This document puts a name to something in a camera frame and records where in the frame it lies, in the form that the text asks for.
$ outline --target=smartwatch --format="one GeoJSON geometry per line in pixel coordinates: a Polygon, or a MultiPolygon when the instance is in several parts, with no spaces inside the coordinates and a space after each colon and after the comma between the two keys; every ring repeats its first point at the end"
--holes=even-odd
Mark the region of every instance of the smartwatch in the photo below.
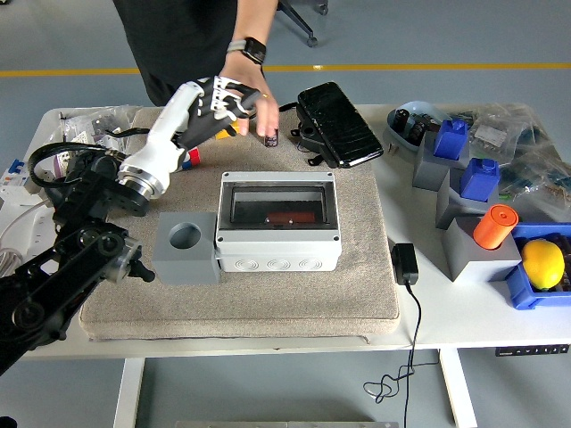
{"type": "Polygon", "coordinates": [[[230,42],[227,54],[234,51],[242,51],[242,54],[246,58],[250,58],[258,65],[262,65],[266,58],[266,46],[253,37],[247,37],[244,40],[230,42]]]}

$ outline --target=white junction box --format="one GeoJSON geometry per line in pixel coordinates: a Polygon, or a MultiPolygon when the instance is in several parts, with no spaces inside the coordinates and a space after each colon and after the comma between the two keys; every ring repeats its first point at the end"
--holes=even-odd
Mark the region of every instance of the white junction box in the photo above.
{"type": "Polygon", "coordinates": [[[341,255],[332,172],[225,172],[216,254],[226,272],[328,271],[341,255]]]}

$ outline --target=gray block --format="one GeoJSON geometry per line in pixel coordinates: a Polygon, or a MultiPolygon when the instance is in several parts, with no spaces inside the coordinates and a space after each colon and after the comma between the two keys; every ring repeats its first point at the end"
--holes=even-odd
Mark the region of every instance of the gray block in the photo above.
{"type": "Polygon", "coordinates": [[[444,233],[444,254],[453,282],[504,281],[521,261],[511,234],[496,250],[480,247],[472,237],[479,222],[480,217],[458,217],[452,220],[444,233]]]}
{"type": "Polygon", "coordinates": [[[434,156],[435,132],[426,132],[414,160],[412,186],[438,192],[449,169],[466,169],[470,162],[470,149],[464,145],[458,160],[434,156]]]}
{"type": "Polygon", "coordinates": [[[446,173],[443,183],[436,196],[436,227],[447,229],[456,217],[480,217],[492,205],[500,203],[498,188],[496,187],[488,202],[474,201],[460,196],[460,179],[463,169],[450,169],[446,173]]]}
{"type": "Polygon", "coordinates": [[[162,212],[151,260],[161,282],[218,284],[215,234],[214,212],[162,212]]]}

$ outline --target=yellow lemon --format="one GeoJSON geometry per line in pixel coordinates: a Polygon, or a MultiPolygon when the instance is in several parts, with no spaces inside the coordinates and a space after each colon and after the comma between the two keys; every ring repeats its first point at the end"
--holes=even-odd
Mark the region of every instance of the yellow lemon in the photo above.
{"type": "Polygon", "coordinates": [[[521,251],[524,269],[535,288],[547,290],[559,283],[565,270],[563,253],[555,243],[536,239],[521,251]]]}

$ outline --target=hole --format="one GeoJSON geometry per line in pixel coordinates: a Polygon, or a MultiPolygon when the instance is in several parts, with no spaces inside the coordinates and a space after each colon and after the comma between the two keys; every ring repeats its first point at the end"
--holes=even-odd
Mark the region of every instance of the hole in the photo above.
{"type": "Polygon", "coordinates": [[[179,250],[188,250],[200,241],[200,229],[192,223],[180,223],[170,230],[169,242],[179,250]]]}

